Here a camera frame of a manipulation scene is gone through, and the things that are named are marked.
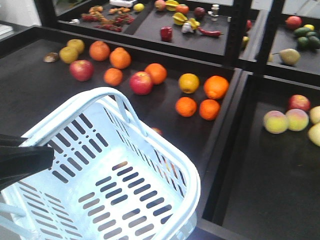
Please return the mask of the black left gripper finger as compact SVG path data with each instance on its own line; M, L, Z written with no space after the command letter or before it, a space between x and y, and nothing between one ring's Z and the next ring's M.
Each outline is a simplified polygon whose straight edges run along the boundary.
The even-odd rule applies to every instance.
M0 189L50 168L54 149L48 146L1 146Z

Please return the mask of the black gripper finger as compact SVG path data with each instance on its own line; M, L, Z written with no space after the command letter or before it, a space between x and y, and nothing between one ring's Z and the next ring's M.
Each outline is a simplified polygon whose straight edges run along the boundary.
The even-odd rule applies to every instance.
M25 138L25 137L1 134L0 135L0 146L19 147L26 140L27 140L27 138Z

